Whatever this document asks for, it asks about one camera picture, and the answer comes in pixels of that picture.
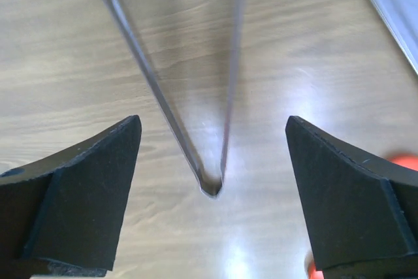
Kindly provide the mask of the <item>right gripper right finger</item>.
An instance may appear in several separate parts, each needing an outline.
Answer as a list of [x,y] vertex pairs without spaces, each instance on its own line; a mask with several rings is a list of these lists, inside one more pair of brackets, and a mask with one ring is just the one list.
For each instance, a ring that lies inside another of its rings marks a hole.
[[285,134],[310,239],[325,278],[417,277],[417,171],[298,116]]

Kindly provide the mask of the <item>metal tongs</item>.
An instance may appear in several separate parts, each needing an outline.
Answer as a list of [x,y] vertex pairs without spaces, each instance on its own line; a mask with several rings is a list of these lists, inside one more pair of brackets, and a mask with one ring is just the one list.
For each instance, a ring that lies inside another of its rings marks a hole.
[[209,197],[217,197],[223,189],[225,173],[227,170],[227,160],[229,153],[229,142],[231,137],[231,122],[233,117],[234,98],[238,85],[238,75],[240,72],[242,28],[244,25],[244,13],[246,0],[234,0],[233,2],[233,30],[231,34],[231,44],[229,53],[229,78],[227,86],[227,105],[225,110],[225,122],[223,126],[223,140],[219,161],[220,175],[216,180],[210,178],[204,169],[202,159],[186,131],[181,126],[172,107],[169,105],[159,83],[156,72],[152,69],[144,50],[142,49],[134,29],[128,19],[128,15],[123,8],[120,0],[103,0],[109,13],[118,26],[122,37],[125,39],[131,54],[133,55],[143,77],[146,79],[160,109],[163,113],[171,131],[176,139],[185,159],[187,160],[201,191]]

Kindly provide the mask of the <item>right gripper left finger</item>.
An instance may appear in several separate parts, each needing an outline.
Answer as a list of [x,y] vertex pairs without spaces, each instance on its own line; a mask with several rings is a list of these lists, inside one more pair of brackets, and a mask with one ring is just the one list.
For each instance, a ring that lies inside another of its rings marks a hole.
[[128,116],[1,174],[3,278],[100,278],[113,269],[141,131]]

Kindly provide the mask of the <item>orange box lid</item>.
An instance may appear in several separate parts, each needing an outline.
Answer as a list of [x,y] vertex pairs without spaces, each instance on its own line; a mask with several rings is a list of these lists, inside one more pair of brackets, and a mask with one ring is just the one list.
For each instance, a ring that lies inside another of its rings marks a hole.
[[[387,158],[392,163],[417,171],[417,154],[399,153]],[[309,279],[324,279],[323,271],[316,267],[313,253],[309,251],[304,261],[306,277]]]

